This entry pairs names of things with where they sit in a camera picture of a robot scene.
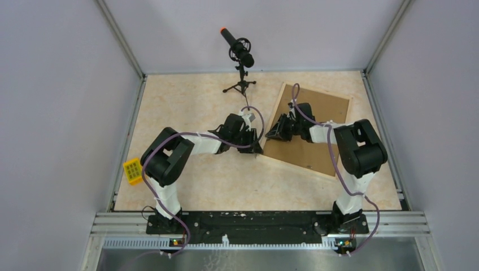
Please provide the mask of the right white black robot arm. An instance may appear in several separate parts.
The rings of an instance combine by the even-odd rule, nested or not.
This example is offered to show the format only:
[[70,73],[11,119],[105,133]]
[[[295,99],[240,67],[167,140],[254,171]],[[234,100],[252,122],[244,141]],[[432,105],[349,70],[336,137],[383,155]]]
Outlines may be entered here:
[[345,233],[360,219],[369,183],[387,162],[383,143],[367,119],[351,124],[333,121],[317,122],[308,103],[289,103],[289,113],[283,113],[266,134],[268,139],[291,141],[300,136],[308,143],[326,143],[333,168],[338,174],[343,193],[333,203],[330,226]]

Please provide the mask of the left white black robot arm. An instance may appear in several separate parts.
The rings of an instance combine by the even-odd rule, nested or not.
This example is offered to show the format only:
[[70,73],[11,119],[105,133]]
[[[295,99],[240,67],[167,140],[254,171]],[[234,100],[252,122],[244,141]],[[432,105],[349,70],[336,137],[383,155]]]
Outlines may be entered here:
[[176,181],[189,158],[194,155],[219,155],[236,148],[243,154],[261,154],[259,141],[263,132],[252,127],[253,113],[231,113],[216,129],[206,132],[178,132],[164,128],[143,153],[142,179],[156,201],[155,214],[167,233],[181,226],[181,205]]

